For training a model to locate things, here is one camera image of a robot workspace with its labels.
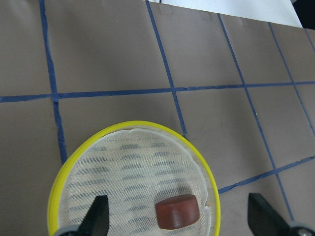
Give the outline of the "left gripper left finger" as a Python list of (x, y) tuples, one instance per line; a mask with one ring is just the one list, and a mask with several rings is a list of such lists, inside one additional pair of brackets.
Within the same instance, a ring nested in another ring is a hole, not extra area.
[(55, 236), (106, 236), (109, 231), (108, 196), (96, 196), (80, 225), (57, 230)]

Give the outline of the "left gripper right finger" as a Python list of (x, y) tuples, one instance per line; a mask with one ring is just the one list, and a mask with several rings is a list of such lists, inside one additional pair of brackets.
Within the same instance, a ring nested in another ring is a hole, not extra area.
[(300, 222), (285, 221), (260, 193), (249, 193), (248, 226), (254, 236), (313, 236), (315, 230)]

